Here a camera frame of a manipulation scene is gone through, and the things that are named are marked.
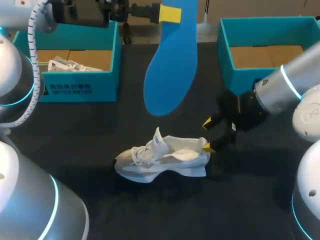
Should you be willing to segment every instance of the shoe heel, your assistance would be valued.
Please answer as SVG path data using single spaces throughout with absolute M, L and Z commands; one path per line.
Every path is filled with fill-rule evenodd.
M 175 171 L 182 176 L 193 178 L 205 177 L 207 175 L 204 165 L 189 168 L 174 168 L 172 171 Z

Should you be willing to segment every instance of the black tablecloth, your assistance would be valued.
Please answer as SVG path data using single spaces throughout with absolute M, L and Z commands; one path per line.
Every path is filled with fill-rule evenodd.
M 174 172 L 150 184 L 118 176 L 113 160 L 163 136 L 217 137 L 202 123 L 222 86 L 213 43 L 198 45 L 198 68 L 183 103 L 153 117 L 143 101 L 145 72 L 156 45 L 123 47 L 119 101 L 39 104 L 12 140 L 24 155 L 77 193 L 90 216 L 88 240 L 290 240 L 291 191 L 309 143 L 292 128 L 292 111 L 241 134 L 235 147 L 211 157 L 206 178 Z

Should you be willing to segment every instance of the open box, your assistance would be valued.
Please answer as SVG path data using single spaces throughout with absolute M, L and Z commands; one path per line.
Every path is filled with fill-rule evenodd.
M 115 102 L 118 96 L 121 49 L 118 24 L 108 28 L 59 24 L 53 33 L 36 33 L 39 62 L 59 56 L 96 72 L 43 72 L 45 93 L 40 102 Z M 18 32 L 14 45 L 30 57 L 28 35 Z
M 217 52 L 225 87 L 240 95 L 320 41 L 314 17 L 222 18 Z

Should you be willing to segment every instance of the sneaker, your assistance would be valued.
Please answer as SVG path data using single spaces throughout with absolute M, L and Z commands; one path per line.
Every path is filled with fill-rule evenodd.
M 205 177 L 210 153 L 202 147 L 207 143 L 203 137 L 162 138 L 157 128 L 145 146 L 133 147 L 117 156 L 114 168 L 124 178 L 138 183 L 150 183 L 167 170 L 186 177 Z
M 75 61 L 64 60 L 57 56 L 54 60 L 50 60 L 48 63 L 48 72 L 102 72 L 103 70 L 83 66 Z

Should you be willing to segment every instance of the shoe sole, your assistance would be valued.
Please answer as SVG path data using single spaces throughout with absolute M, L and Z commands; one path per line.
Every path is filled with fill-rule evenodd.
M 182 176 L 185 176 L 185 177 L 192 177 L 192 178 L 201 178 L 201 177 L 205 177 L 207 174 L 206 174 L 206 169 L 205 169 L 205 166 L 204 165 L 201 165 L 201 166 L 197 166 L 197 167 L 189 167 L 189 168 L 173 168 L 173 169 L 170 169 L 170 170 L 167 170 L 167 171 L 174 171 Z M 157 172 L 153 175 L 149 175 L 149 176 L 129 176 L 129 175 L 125 175 L 125 174 L 122 174 L 120 172 L 118 172 L 116 170 L 116 172 L 130 180 L 130 181 L 134 181 L 134 182 L 137 182 L 137 183 L 142 183 L 142 184 L 148 184 L 148 183 L 151 183 L 153 180 L 155 180 L 155 178 L 165 172 L 165 171 L 161 171 L 161 172 Z

